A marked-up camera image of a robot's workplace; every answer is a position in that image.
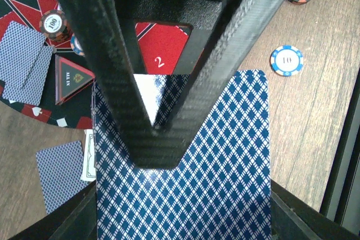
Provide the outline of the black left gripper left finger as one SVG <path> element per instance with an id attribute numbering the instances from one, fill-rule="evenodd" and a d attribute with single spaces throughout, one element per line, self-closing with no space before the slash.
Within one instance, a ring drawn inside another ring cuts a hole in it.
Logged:
<path id="1" fill-rule="evenodd" d="M 96 239 L 96 183 L 11 239 Z"/>

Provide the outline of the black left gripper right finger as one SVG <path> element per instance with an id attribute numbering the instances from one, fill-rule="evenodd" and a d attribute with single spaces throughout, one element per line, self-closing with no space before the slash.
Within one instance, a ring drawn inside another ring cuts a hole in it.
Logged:
<path id="1" fill-rule="evenodd" d="M 271 181 L 273 239 L 359 239 Z"/>

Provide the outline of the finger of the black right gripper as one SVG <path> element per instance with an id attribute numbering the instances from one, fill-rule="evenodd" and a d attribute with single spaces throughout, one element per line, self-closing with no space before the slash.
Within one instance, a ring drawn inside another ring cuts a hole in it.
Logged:
<path id="1" fill-rule="evenodd" d="M 132 161 L 175 168 L 202 123 L 283 0 L 58 0 L 85 52 Z M 154 128 L 134 75 L 132 26 L 120 19 L 192 27 L 177 74 L 189 79 L 166 123 Z"/>

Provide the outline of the blue backed card deck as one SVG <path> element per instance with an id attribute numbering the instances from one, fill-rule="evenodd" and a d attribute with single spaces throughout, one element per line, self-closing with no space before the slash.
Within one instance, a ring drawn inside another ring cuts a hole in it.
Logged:
<path id="1" fill-rule="evenodd" d="M 135 167 L 93 86 L 98 239 L 270 239 L 268 82 L 234 74 L 172 170 Z"/>

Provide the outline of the orange blue 10 chip stack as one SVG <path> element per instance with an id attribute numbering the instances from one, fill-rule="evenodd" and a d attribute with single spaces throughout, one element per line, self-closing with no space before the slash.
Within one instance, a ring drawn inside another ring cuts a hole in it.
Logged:
<path id="1" fill-rule="evenodd" d="M 291 45 L 276 48 L 270 56 L 271 67 L 281 76 L 293 76 L 304 66 L 304 57 L 299 49 Z"/>

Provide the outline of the dealt card seat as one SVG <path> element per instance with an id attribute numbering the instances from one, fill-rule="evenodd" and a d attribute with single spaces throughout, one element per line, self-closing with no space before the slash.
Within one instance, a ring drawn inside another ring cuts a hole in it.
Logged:
<path id="1" fill-rule="evenodd" d="M 21 88 L 45 40 L 42 33 L 11 21 L 1 39 L 1 80 Z"/>

